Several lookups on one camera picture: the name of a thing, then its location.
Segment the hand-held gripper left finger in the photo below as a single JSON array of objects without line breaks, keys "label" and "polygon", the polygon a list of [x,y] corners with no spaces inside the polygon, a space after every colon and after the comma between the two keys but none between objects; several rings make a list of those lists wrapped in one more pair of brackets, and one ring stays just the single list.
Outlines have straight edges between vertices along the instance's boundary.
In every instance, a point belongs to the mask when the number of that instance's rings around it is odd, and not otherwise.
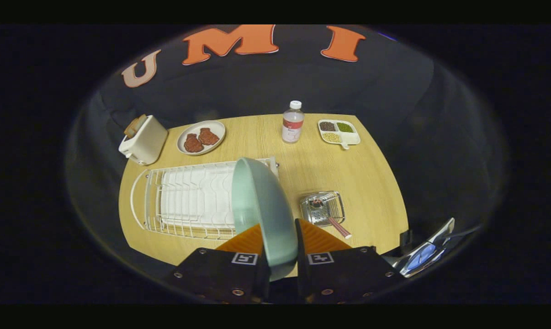
[{"label": "hand-held gripper left finger", "polygon": [[259,224],[215,249],[197,248],[164,278],[175,291],[227,304],[261,303],[269,296],[270,267]]}]

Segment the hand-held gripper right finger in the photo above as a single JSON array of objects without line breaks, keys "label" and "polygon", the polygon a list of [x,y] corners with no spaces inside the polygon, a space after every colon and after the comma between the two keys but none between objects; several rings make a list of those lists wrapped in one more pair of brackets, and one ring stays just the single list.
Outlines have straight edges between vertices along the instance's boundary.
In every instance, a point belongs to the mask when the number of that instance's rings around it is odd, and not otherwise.
[{"label": "hand-held gripper right finger", "polygon": [[365,303],[405,285],[405,277],[372,246],[352,248],[296,219],[297,286],[306,304]]}]

